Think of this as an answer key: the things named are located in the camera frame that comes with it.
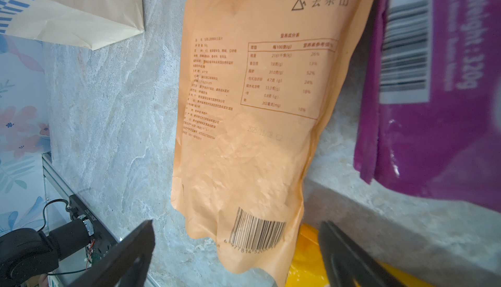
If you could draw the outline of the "orange kraft snack pouch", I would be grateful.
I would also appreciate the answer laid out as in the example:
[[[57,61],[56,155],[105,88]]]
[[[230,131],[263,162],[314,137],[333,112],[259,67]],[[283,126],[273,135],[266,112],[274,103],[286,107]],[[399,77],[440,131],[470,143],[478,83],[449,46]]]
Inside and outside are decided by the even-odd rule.
[[[171,201],[228,271],[285,285],[303,180],[373,1],[186,1]]]

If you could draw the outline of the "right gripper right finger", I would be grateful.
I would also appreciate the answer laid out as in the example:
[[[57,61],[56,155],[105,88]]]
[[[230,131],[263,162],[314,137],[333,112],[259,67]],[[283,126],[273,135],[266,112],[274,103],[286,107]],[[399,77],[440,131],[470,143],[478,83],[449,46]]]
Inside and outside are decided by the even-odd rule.
[[[330,220],[321,223],[318,242],[331,286],[402,286]]]

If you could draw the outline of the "purple grape candy bag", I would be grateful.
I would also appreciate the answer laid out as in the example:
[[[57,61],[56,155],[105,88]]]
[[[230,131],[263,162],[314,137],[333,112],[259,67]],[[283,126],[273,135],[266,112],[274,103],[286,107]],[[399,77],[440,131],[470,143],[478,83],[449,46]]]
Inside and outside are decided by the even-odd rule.
[[[500,211],[500,0],[379,0],[354,168]]]

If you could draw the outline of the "yellow mango candy bag front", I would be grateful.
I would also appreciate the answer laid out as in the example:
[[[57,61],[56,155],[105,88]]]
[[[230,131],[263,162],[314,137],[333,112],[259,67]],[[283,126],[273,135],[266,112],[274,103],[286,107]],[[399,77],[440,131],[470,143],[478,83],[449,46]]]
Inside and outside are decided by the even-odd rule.
[[[405,286],[433,286],[389,264],[380,261],[378,263]],[[318,230],[308,224],[302,224],[285,286],[330,286],[327,281],[327,273],[318,244]]]

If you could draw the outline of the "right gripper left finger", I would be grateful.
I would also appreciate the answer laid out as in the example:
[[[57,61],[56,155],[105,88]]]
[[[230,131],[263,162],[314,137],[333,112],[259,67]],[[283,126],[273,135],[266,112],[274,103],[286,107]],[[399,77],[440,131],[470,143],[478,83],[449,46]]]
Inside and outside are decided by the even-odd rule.
[[[153,221],[145,220],[71,286],[144,286],[155,248]]]

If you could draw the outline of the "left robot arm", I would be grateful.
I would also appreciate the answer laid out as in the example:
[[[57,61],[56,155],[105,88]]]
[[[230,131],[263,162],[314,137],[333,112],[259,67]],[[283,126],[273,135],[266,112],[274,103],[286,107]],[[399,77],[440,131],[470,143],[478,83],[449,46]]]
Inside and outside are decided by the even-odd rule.
[[[45,234],[21,228],[1,236],[1,286],[19,286],[56,270],[59,262],[90,244],[93,232],[80,219]]]

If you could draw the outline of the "blue checkered paper bag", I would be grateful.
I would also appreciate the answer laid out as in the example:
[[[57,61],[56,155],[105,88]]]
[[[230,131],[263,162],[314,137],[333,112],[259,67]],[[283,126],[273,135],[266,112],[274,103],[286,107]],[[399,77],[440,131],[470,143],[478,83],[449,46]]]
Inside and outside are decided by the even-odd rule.
[[[1,33],[93,51],[142,34],[142,0],[1,0]]]

